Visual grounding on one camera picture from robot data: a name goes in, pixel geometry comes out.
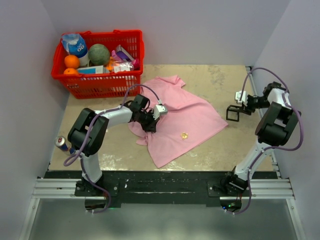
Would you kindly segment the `small black stand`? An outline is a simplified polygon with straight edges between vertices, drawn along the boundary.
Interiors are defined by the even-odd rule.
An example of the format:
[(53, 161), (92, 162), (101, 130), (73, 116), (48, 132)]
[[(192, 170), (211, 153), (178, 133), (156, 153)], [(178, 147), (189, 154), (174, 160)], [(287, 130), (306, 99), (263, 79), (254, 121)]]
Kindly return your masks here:
[(227, 121), (239, 122), (240, 121), (240, 112), (242, 108), (238, 105), (229, 105), (226, 108), (225, 119)]

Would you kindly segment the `gold rhinestone brooch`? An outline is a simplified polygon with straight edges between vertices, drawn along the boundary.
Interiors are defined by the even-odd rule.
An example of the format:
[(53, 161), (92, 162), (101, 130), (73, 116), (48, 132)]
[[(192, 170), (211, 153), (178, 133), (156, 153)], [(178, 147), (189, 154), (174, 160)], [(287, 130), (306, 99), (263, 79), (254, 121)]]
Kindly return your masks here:
[(185, 140), (188, 138), (189, 135), (188, 135), (188, 133), (183, 132), (180, 136), (181, 136), (182, 140)]

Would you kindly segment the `pink garment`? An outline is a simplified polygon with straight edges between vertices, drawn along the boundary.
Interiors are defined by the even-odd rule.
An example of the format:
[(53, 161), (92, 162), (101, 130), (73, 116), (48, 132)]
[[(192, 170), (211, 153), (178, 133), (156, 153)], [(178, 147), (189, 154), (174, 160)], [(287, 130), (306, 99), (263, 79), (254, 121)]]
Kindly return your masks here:
[[(157, 168), (161, 168), (196, 146), (218, 134), (228, 123), (206, 100), (183, 89), (185, 82), (178, 76), (155, 77), (145, 82), (141, 94), (150, 100), (150, 106), (160, 99), (168, 113), (162, 116), (156, 132), (145, 132), (137, 122), (128, 124), (136, 143), (147, 146)], [(182, 140), (181, 134), (188, 133)]]

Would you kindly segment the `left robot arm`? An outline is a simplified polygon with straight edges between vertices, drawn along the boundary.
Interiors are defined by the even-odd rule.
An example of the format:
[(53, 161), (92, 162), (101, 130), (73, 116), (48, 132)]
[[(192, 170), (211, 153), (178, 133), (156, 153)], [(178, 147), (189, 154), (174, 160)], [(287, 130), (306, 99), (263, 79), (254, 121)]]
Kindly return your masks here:
[(68, 133), (67, 140), (71, 143), (74, 153), (64, 161), (63, 165), (68, 167), (79, 159), (82, 177), (88, 181), (86, 191), (92, 196), (99, 196), (104, 190), (104, 184), (99, 181), (103, 173), (99, 164), (98, 151), (107, 130), (117, 125), (134, 122), (140, 124), (143, 131), (155, 133), (158, 121), (167, 113), (167, 108), (160, 100), (151, 107), (151, 101), (141, 94), (111, 109), (94, 111), (84, 108)]

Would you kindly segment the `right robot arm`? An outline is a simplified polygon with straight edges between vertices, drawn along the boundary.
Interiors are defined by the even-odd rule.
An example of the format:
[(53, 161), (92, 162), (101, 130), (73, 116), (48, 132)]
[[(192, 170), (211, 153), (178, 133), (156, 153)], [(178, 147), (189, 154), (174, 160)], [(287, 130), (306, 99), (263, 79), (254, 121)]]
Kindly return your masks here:
[(257, 109), (266, 109), (255, 130), (256, 142), (241, 163), (220, 181), (223, 192), (230, 197), (242, 194), (249, 188), (250, 180), (261, 162), (274, 149), (284, 146), (298, 124), (297, 114), (290, 106), (289, 92), (280, 83), (272, 82), (264, 88), (262, 96), (249, 95), (245, 90), (235, 93), (237, 105), (226, 112), (251, 115)]

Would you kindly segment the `red plastic shopping basket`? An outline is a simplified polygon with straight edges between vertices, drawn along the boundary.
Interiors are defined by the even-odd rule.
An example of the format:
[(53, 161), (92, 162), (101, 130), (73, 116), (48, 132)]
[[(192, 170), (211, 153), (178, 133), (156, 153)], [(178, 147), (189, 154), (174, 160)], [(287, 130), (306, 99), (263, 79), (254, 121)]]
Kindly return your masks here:
[(75, 98), (111, 98), (140, 92), (145, 55), (141, 30), (76, 32), (61, 36), (51, 76)]

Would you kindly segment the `pink white snack packet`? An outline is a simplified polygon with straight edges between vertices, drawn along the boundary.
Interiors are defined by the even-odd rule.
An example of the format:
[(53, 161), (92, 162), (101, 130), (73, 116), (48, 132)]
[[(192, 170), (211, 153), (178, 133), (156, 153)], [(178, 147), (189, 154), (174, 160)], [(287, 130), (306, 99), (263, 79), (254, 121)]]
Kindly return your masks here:
[(113, 61), (110, 64), (110, 72), (132, 72), (140, 68), (140, 62), (135, 59), (133, 61)]

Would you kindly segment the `white blue carton box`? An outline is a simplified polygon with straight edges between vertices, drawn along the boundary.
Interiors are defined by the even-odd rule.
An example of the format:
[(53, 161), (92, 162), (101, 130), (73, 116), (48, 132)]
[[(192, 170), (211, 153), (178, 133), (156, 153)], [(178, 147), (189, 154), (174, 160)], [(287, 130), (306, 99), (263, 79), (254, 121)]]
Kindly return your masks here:
[(77, 69), (79, 74), (93, 75), (93, 74), (108, 74), (109, 71), (103, 66), (90, 66), (90, 67), (80, 67)]

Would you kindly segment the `purple white box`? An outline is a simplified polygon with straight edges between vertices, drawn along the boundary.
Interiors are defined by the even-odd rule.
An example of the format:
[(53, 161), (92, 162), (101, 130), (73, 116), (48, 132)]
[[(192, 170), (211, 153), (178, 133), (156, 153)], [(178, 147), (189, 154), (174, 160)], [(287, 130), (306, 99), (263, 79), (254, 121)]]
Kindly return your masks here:
[(116, 61), (133, 62), (135, 59), (133, 56), (120, 44), (111, 52), (111, 56)]

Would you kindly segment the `green melon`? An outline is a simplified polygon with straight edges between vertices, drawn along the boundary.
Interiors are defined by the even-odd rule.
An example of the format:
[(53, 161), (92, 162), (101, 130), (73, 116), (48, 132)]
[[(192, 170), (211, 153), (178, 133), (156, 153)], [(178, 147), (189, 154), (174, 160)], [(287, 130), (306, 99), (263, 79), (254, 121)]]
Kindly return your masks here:
[(95, 66), (105, 66), (110, 61), (110, 51), (103, 44), (94, 44), (89, 48), (88, 57)]

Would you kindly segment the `energy drink can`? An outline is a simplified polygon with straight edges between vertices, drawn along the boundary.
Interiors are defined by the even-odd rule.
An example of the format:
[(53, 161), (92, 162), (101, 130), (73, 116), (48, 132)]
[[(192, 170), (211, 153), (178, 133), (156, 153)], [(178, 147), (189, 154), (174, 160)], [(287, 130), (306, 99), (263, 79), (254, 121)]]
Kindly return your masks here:
[(55, 146), (66, 155), (73, 155), (75, 150), (64, 136), (58, 136), (54, 141)]

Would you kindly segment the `orange fruit lower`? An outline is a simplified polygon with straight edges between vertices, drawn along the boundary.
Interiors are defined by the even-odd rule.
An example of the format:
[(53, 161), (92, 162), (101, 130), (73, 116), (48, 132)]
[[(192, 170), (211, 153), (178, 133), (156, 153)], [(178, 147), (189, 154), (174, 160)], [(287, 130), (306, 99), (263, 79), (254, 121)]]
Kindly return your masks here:
[(63, 72), (64, 75), (78, 75), (78, 71), (75, 68), (66, 68)]

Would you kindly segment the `orange fruit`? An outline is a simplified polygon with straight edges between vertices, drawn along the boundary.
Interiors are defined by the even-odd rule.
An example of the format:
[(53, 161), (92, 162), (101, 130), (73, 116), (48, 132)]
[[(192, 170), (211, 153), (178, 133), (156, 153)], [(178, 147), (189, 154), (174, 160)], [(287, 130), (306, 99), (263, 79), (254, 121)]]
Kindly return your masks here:
[(78, 75), (78, 71), (75, 68), (66, 68), (63, 72), (64, 75)]
[(67, 55), (64, 58), (64, 65), (66, 68), (77, 69), (80, 66), (80, 60), (75, 55)]

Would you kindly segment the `blue white plastic bag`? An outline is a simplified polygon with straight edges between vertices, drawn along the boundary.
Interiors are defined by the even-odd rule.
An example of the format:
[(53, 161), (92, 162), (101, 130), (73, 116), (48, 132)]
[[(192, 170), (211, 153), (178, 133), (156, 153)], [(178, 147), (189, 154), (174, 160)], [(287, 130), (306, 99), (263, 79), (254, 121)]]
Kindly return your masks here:
[(84, 38), (79, 33), (63, 34), (61, 43), (69, 55), (74, 55), (79, 59), (81, 67), (89, 64), (88, 48)]

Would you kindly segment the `black metal base frame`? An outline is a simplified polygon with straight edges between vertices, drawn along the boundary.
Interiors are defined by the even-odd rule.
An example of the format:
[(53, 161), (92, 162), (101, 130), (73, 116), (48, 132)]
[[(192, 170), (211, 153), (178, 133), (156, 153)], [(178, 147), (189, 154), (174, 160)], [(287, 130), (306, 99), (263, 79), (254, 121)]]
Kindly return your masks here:
[(225, 171), (103, 171), (101, 179), (89, 183), (81, 171), (50, 170), (45, 180), (72, 183), (75, 197), (84, 197), (87, 211), (102, 212), (124, 204), (205, 205), (238, 211), (242, 199), (252, 195), (237, 190)]

